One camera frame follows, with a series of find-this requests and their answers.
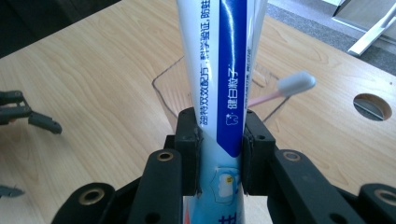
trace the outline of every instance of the wooden table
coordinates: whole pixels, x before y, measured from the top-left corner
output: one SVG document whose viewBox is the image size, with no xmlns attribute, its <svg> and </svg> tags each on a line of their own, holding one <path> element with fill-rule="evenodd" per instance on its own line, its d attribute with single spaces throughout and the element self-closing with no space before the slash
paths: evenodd
<svg viewBox="0 0 396 224">
<path fill-rule="evenodd" d="M 25 190 L 0 199 L 0 223 L 50 223 L 79 187 L 116 189 L 141 176 L 172 133 L 151 81 L 183 55 L 175 1 L 124 0 L 0 60 L 0 90 L 21 90 L 59 121 L 53 135 L 26 120 L 0 128 L 0 184 Z M 307 70 L 318 85 L 292 97 L 270 125 L 280 148 L 306 154 L 335 185 L 396 186 L 396 118 L 378 122 L 353 106 L 372 93 L 396 111 L 396 78 L 271 18 L 257 62 L 279 77 Z M 268 220 L 248 197 L 247 223 Z"/>
</svg>

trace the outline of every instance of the cartoon logo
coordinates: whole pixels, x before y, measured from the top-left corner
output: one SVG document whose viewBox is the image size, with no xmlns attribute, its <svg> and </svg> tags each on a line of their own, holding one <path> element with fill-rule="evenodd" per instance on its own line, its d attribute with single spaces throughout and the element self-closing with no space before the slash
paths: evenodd
<svg viewBox="0 0 396 224">
<path fill-rule="evenodd" d="M 226 115 L 226 124 L 227 125 L 236 125 L 238 124 L 238 116 L 234 114 L 227 114 Z"/>
<path fill-rule="evenodd" d="M 239 171 L 234 168 L 218 168 L 211 188 L 217 203 L 232 203 L 238 193 L 240 184 Z"/>
</svg>

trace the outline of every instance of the black clamp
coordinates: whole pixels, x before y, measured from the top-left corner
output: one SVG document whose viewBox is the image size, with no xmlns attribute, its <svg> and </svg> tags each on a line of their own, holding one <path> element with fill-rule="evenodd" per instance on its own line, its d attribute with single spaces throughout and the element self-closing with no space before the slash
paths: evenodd
<svg viewBox="0 0 396 224">
<path fill-rule="evenodd" d="M 183 110 L 176 134 L 150 155 L 141 177 L 118 190 L 105 183 L 77 189 L 52 224 L 182 223 L 182 196 L 200 192 L 201 140 L 193 108 Z M 244 191 L 268 197 L 274 223 L 396 224 L 396 188 L 366 184 L 353 195 L 333 186 L 303 153 L 279 150 L 253 111 L 242 153 Z"/>
<path fill-rule="evenodd" d="M 58 122 L 33 111 L 21 91 L 0 91 L 0 106 L 2 106 L 0 107 L 0 125 L 9 124 L 14 119 L 29 118 L 29 124 L 36 127 L 52 133 L 62 132 L 62 127 Z"/>
</svg>

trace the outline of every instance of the white toothpaste tube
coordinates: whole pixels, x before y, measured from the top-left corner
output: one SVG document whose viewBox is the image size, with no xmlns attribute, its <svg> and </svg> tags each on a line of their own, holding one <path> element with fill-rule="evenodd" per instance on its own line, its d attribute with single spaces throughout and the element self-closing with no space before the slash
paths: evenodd
<svg viewBox="0 0 396 224">
<path fill-rule="evenodd" d="M 241 149 L 267 0 L 177 0 L 197 123 L 199 190 L 184 223 L 244 223 Z"/>
</svg>

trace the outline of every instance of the transparent cup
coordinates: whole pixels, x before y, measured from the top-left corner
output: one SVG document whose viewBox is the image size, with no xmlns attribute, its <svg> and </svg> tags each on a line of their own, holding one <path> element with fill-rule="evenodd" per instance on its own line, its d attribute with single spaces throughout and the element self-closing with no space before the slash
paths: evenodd
<svg viewBox="0 0 396 224">
<path fill-rule="evenodd" d="M 276 91 L 278 80 L 279 78 L 277 76 L 256 63 L 249 98 L 256 98 Z M 191 89 L 184 58 L 177 60 L 155 77 L 152 81 L 152 86 L 161 101 L 163 110 L 169 119 L 173 131 L 175 131 L 178 113 L 192 107 Z M 288 99 L 279 97 L 260 105 L 254 105 L 249 109 L 254 111 L 262 122 L 268 126 L 276 118 L 276 115 L 280 113 Z"/>
</svg>

